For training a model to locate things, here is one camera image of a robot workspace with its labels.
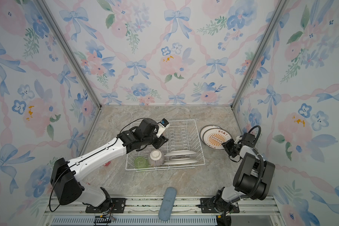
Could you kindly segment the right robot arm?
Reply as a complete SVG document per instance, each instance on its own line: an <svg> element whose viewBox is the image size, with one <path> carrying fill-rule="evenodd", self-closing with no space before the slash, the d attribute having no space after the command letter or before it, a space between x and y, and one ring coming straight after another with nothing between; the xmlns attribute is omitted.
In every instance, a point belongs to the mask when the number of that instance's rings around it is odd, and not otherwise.
<svg viewBox="0 0 339 226"><path fill-rule="evenodd" d="M218 190L214 198L216 211L229 211L241 199L264 200L270 190L275 165L259 154L253 142L230 139L222 144L230 157L240 157L240 166L232 186Z"/></svg>

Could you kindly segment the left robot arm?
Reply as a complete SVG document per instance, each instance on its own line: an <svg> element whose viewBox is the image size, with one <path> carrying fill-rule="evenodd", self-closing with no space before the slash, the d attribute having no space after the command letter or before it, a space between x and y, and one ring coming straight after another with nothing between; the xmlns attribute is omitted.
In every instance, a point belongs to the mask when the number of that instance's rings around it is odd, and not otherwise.
<svg viewBox="0 0 339 226"><path fill-rule="evenodd" d="M54 163L50 183L52 194L56 195L59 205L81 202L101 209L103 212L112 207L112 199L104 188L93 188L82 183L91 172L115 158L141 151L147 146L159 149L168 142L164 136L170 123L166 119L156 122L150 118L140 118L140 124L120 133L101 147L70 160L58 159Z"/></svg>

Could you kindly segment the orange sunburst printed plate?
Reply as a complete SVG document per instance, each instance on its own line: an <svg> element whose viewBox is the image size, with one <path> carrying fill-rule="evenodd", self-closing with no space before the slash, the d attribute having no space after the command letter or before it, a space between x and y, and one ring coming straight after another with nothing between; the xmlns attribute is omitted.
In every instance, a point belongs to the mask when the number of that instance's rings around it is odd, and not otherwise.
<svg viewBox="0 0 339 226"><path fill-rule="evenodd" d="M214 150L224 150L222 143L230 140L232 135L223 129L211 129L204 135L205 145Z"/></svg>

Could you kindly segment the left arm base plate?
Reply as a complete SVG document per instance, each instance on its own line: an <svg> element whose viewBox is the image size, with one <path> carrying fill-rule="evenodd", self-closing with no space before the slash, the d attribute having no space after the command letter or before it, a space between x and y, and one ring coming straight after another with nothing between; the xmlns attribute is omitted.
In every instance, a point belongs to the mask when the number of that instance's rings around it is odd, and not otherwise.
<svg viewBox="0 0 339 226"><path fill-rule="evenodd" d="M110 201L106 200L98 207L87 205L85 213L124 213L126 198L112 198Z"/></svg>

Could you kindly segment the red ring printed plate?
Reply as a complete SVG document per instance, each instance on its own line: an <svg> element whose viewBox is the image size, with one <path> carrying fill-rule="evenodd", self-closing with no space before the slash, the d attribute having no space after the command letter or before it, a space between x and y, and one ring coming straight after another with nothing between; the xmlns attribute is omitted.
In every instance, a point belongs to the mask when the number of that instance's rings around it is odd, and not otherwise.
<svg viewBox="0 0 339 226"><path fill-rule="evenodd" d="M204 126L202 129L201 129L201 131L200 131L200 140L202 141L202 143L204 143L205 144L205 142L204 142L204 135L205 135L205 133L208 131L208 130L211 130L211 129L220 129L220 127L219 126L216 126L216 125L206 125L206 126Z"/></svg>

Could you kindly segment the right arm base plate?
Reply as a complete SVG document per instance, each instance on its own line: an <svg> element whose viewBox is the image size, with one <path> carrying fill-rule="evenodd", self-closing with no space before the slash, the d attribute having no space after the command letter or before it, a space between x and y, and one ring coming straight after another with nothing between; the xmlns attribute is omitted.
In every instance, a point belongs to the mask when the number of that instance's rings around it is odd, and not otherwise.
<svg viewBox="0 0 339 226"><path fill-rule="evenodd" d="M201 198L198 208L201 209L202 213L222 214L225 210L227 203L223 201L214 201L214 200L215 197Z"/></svg>

